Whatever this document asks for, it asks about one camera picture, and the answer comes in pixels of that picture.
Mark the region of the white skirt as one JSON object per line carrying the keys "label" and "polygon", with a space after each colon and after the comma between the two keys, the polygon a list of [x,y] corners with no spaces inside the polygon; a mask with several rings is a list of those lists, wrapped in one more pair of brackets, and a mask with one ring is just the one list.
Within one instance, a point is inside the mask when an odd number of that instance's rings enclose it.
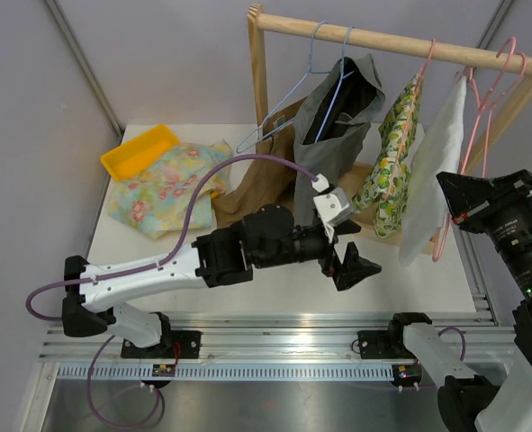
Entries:
{"label": "white skirt", "polygon": [[407,208],[401,220],[399,262],[410,266],[444,225],[446,201],[437,182],[441,172],[456,173],[464,139],[467,79],[455,81],[413,156]]}

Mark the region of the lemon print skirt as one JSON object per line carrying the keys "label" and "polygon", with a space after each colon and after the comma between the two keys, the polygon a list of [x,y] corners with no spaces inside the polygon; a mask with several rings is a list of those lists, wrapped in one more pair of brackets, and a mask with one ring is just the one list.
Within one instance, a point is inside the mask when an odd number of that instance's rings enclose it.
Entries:
{"label": "lemon print skirt", "polygon": [[358,212],[372,212],[374,234],[392,237],[401,226],[409,200],[410,167],[406,162],[419,123],[423,78],[404,87],[378,128],[381,148],[370,174],[352,197]]}

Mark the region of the brown pleated skirt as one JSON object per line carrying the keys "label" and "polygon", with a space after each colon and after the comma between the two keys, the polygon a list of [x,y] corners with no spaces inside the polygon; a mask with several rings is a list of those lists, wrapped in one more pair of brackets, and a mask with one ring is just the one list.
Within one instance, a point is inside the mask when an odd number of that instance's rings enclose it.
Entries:
{"label": "brown pleated skirt", "polygon": [[[257,153],[294,161],[294,128],[288,125],[257,144]],[[248,167],[240,185],[212,201],[217,226],[226,228],[267,204],[293,209],[297,173],[290,167],[262,159]]]}

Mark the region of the grey skirt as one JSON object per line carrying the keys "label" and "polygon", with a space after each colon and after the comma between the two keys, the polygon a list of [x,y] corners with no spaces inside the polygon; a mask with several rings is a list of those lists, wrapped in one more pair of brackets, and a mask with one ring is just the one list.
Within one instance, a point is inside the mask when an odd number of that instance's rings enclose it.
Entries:
{"label": "grey skirt", "polygon": [[329,117],[323,138],[314,143],[324,116],[324,104],[338,78],[338,61],[325,79],[305,98],[293,118],[295,163],[336,185],[361,152],[371,121],[383,109],[385,93],[370,54],[346,57],[347,76]]}

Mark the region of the pastel floral skirt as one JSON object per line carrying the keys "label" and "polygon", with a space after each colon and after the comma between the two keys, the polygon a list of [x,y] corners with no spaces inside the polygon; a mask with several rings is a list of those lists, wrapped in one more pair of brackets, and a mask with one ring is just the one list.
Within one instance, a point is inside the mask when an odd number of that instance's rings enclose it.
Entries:
{"label": "pastel floral skirt", "polygon": [[151,239],[179,231],[195,187],[231,156],[223,139],[211,146],[178,144],[138,175],[115,183],[107,213]]}

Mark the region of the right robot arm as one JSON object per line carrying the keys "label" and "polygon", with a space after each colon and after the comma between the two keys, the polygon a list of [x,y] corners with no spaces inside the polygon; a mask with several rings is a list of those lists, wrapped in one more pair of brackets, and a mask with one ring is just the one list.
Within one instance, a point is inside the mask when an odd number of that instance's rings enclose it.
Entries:
{"label": "right robot arm", "polygon": [[532,431],[532,174],[484,179],[441,172],[437,181],[453,223],[487,235],[524,299],[512,312],[516,350],[502,385],[467,367],[424,314],[398,313],[386,334],[395,356],[411,353],[437,387],[450,431]]}

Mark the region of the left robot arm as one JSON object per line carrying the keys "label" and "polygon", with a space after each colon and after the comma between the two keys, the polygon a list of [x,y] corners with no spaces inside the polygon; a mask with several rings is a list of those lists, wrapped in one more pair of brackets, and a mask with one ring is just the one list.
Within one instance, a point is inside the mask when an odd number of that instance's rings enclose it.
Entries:
{"label": "left robot arm", "polygon": [[64,269],[70,285],[62,301],[63,330],[70,338],[108,334],[162,357],[173,345],[168,317],[132,307],[132,300],[242,284],[252,280],[256,269],[310,261],[319,263],[340,292],[381,272],[378,264],[359,255],[354,243],[347,244],[343,257],[334,244],[320,223],[297,226],[287,208],[268,204],[227,228],[196,238],[175,254],[103,267],[71,256]]}

